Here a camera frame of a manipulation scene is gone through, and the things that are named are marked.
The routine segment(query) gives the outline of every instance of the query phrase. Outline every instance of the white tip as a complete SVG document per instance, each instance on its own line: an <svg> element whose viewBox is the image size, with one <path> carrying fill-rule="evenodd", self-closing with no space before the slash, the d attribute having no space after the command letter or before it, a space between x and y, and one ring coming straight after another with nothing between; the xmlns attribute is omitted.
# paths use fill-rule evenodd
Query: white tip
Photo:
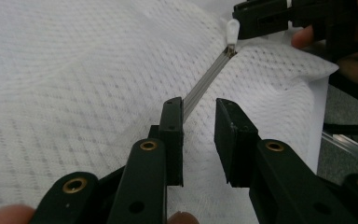
<svg viewBox="0 0 358 224"><path fill-rule="evenodd" d="M232 19L227 23L226 26L227 32L227 44L236 45L238 40L238 33L240 32L240 22Z"/></svg>

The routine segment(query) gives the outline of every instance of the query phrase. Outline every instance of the white perforated fabric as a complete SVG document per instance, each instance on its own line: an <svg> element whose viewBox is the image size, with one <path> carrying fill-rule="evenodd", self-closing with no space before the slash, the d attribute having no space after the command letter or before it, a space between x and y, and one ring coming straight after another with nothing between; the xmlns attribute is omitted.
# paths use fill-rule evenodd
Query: white perforated fabric
<svg viewBox="0 0 358 224"><path fill-rule="evenodd" d="M185 97L224 47L221 19L185 1L0 1L0 206L36 207L63 175L124 165L162 103ZM169 215L256 223L214 148L215 98L237 102L263 138L305 159L307 83L336 69L278 43L240 42L185 124L185 187L169 187Z"/></svg>

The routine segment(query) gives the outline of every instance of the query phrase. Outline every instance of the black clamp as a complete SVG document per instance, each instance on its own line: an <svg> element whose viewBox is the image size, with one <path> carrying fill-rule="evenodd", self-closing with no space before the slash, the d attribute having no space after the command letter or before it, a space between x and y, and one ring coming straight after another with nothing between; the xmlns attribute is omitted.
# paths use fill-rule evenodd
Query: black clamp
<svg viewBox="0 0 358 224"><path fill-rule="evenodd" d="M250 0L234 7L232 17L240 24L239 39L249 39L294 27L312 25L315 40L326 40L329 60L358 52L354 40L358 24L356 0Z"/></svg>
<svg viewBox="0 0 358 224"><path fill-rule="evenodd" d="M59 179L31 224L144 223L167 220L167 186L183 186L183 101L164 103L159 125L136 142L125 167L104 178L75 172Z"/></svg>
<svg viewBox="0 0 358 224"><path fill-rule="evenodd" d="M338 186L315 175L284 142L260 140L240 106L216 100L214 142L227 182L249 188L261 224L358 223L358 174Z"/></svg>

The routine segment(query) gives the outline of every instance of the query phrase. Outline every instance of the black plastic jaw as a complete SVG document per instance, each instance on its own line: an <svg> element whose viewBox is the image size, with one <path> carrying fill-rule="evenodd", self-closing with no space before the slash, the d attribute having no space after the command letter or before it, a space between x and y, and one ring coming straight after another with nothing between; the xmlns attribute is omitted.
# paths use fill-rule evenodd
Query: black plastic jaw
<svg viewBox="0 0 358 224"><path fill-rule="evenodd" d="M167 150L167 184L183 186L183 101L181 97L164 103L159 125L152 125L149 138L164 142Z"/></svg>
<svg viewBox="0 0 358 224"><path fill-rule="evenodd" d="M336 62L358 52L355 40L358 6L355 0L250 0L234 7L232 17L240 24L239 39L312 25L314 39L326 40L326 57Z"/></svg>
<svg viewBox="0 0 358 224"><path fill-rule="evenodd" d="M358 223L358 175L342 187L321 179L284 142L260 140L234 102L216 100L214 141L227 182L250 189L261 224Z"/></svg>

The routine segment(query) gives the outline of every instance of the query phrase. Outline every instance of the white mesh fabric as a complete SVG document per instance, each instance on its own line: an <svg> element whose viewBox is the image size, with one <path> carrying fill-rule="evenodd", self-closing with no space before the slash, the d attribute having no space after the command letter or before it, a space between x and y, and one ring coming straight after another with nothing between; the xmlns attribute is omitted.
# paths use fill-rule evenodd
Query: white mesh fabric
<svg viewBox="0 0 358 224"><path fill-rule="evenodd" d="M162 103L189 93L224 39L219 18L186 2L0 1L0 206L37 206L63 175L124 165ZM336 67L279 44L242 44L185 124L185 187L169 188L169 214L256 222L247 190L225 183L216 97L239 103L263 138L306 155L307 82Z"/></svg>

